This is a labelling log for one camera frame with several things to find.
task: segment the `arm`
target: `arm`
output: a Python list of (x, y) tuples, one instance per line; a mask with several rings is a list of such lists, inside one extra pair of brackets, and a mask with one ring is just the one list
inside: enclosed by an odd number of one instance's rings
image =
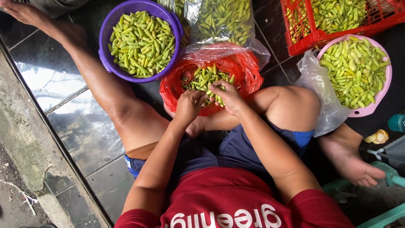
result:
[(128, 193), (122, 213), (132, 209), (144, 209), (157, 216), (162, 214), (165, 189), (173, 170), (181, 137), (201, 110), (201, 105), (206, 99), (204, 94), (201, 91), (188, 90), (181, 95), (176, 116), (143, 165)]
[(236, 116), (249, 138), (260, 161), (273, 177), (285, 203), (296, 194), (307, 189), (319, 189), (311, 171), (294, 151), (282, 140), (239, 96), (231, 84), (219, 81), (225, 86), (222, 91), (215, 86), (210, 90), (219, 95), (226, 104), (226, 110)]

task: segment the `crate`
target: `crate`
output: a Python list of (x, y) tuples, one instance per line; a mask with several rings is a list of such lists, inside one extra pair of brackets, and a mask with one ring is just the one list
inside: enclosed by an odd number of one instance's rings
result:
[[(405, 22), (405, 4), (403, 0), (368, 0), (366, 4), (368, 14), (359, 27), (332, 34), (326, 34), (321, 29), (315, 28), (311, 0), (281, 0), (281, 8), (286, 26), (287, 48), (290, 56), (302, 54), (313, 49), (316, 45), (323, 47), (329, 41), (347, 34), (371, 37), (396, 24)], [(298, 18), (297, 20), (293, 19), (290, 23), (288, 17), (291, 17), (294, 11), (298, 13)]]

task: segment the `foot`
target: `foot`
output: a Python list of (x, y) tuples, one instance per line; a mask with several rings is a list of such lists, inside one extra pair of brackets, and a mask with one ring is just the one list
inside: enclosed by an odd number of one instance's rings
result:
[(374, 179), (382, 179), (385, 172), (364, 162), (358, 152), (358, 146), (351, 146), (345, 139), (333, 134), (319, 137), (319, 143), (325, 155), (339, 174), (354, 185), (370, 187), (377, 185)]
[(39, 28), (63, 45), (66, 42), (73, 42), (79, 46), (86, 45), (86, 32), (77, 24), (53, 20), (30, 4), (0, 0), (0, 7), (18, 21)]
[[(171, 112), (166, 104), (163, 104), (164, 110), (169, 114), (170, 117), (174, 118), (175, 112)], [(190, 138), (195, 138), (203, 131), (205, 131), (205, 124), (204, 124), (205, 117), (198, 116), (186, 129), (186, 133)]]

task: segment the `water bottle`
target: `water bottle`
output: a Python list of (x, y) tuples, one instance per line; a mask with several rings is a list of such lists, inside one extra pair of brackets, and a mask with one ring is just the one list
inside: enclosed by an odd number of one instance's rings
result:
[(388, 127), (393, 131), (405, 132), (405, 114), (395, 114), (388, 120)]

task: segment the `navy shorts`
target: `navy shorts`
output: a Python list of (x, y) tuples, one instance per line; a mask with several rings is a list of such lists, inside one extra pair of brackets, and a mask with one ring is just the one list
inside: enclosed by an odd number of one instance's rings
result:
[[(273, 124), (270, 127), (287, 142), (294, 152), (302, 157), (313, 131), (297, 132), (278, 129)], [(138, 176), (144, 160), (130, 159), (125, 155), (128, 170)], [(209, 167), (242, 168), (252, 172), (267, 182), (268, 172), (260, 162), (249, 139), (238, 125), (222, 140), (219, 153), (213, 154), (206, 149), (198, 140), (184, 136), (181, 140), (179, 151), (172, 171), (171, 180), (178, 180), (181, 176), (198, 169)]]

